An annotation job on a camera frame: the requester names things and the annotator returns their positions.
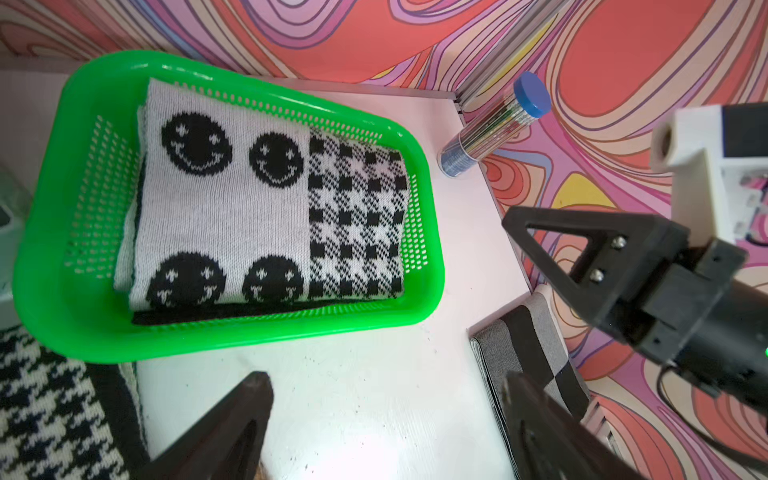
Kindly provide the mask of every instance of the folded striped fabric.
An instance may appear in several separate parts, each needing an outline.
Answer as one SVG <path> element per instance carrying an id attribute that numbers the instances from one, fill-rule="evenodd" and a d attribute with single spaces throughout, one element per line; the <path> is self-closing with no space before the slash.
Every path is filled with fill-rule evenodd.
<path id="1" fill-rule="evenodd" d="M 508 372 L 527 374 L 576 420 L 581 420 L 589 406 L 589 389 L 568 358 L 548 298 L 551 287 L 538 286 L 522 305 L 478 330 L 469 340 L 508 450 L 502 413 L 502 388 Z"/>

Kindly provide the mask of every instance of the smiley face pattern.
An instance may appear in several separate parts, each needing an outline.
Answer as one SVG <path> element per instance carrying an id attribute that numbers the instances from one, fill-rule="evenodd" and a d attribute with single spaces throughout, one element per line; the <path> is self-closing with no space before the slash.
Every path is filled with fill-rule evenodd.
<path id="1" fill-rule="evenodd" d="M 154 80 L 144 115 L 134 311 L 402 294 L 399 152 Z"/>

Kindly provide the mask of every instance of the blue cap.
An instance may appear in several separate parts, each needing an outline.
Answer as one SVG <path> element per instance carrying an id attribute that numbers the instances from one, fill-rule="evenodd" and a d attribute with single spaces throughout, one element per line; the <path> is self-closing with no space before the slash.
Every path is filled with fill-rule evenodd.
<path id="1" fill-rule="evenodd" d="M 532 117 L 541 118 L 552 109 L 544 82 L 530 71 L 523 72 L 514 84 L 515 97 L 523 110 Z"/>

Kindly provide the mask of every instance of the white table surface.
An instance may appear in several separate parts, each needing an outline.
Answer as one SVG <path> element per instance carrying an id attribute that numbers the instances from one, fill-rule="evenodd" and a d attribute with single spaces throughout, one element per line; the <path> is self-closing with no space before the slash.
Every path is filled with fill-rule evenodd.
<path id="1" fill-rule="evenodd" d="M 0 71 L 0 159 L 30 190 L 65 79 Z M 461 128 L 453 103 L 318 95 L 398 121 L 422 145 L 445 261 L 442 301 L 414 326 L 140 362 L 150 454 L 260 370 L 275 396 L 261 453 L 275 480 L 512 478 L 467 330 L 510 310 L 528 284 L 479 167 L 459 179 L 437 167 L 440 147 Z"/>

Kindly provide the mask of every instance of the metal screw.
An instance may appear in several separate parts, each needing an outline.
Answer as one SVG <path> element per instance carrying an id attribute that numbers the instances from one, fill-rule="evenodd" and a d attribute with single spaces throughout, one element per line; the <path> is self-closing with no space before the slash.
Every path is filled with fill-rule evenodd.
<path id="1" fill-rule="evenodd" d="M 615 237 L 611 241 L 611 246 L 616 250 L 621 250 L 622 248 L 627 246 L 627 238 L 624 237 L 623 235 L 619 235 L 618 237 Z"/>
<path id="2" fill-rule="evenodd" d="M 604 278 L 605 272 L 599 268 L 592 270 L 592 273 L 589 274 L 589 280 L 592 280 L 595 283 L 602 282 Z"/>

